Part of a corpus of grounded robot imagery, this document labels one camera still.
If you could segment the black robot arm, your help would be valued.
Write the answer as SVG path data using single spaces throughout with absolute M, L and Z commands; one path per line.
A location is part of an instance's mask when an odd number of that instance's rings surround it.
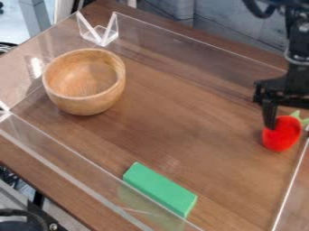
M 269 18 L 284 9 L 287 37 L 284 57 L 289 68 L 284 76 L 255 82 L 253 101 L 263 107 L 264 123 L 276 127 L 279 106 L 309 109 L 309 0 L 243 0 L 251 13 Z

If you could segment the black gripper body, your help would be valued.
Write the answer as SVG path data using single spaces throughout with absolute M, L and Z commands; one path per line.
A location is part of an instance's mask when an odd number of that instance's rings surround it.
M 291 63 L 281 77 L 255 82 L 253 101 L 263 104 L 265 100 L 280 106 L 309 109 L 309 63 Z

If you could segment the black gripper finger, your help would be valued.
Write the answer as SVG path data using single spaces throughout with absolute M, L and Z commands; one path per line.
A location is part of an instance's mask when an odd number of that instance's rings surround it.
M 264 122 L 267 128 L 271 130 L 276 128 L 277 109 L 279 105 L 273 101 L 265 100 L 263 102 Z

